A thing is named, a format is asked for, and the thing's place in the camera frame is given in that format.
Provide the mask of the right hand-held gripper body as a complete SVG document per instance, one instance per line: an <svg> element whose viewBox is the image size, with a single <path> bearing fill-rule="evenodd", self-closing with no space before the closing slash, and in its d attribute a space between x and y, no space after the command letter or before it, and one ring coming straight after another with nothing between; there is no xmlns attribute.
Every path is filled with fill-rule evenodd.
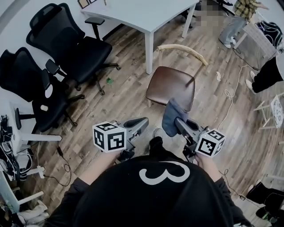
<svg viewBox="0 0 284 227"><path fill-rule="evenodd" d="M193 120L187 120L186 123L191 128L189 135L183 135L186 139L183 154L187 161L193 162L196 154L212 158L221 151L226 139L224 134L217 129L199 126Z"/></svg>

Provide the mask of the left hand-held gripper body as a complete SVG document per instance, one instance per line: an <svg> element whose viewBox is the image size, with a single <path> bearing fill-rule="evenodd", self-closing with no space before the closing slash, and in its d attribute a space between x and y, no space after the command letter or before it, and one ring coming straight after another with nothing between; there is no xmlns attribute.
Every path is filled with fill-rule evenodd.
<svg viewBox="0 0 284 227"><path fill-rule="evenodd" d="M134 156L135 145L132 143L142 134L142 118L124 122L102 122L92 126L93 143L102 152L119 151L119 161L127 161Z"/></svg>

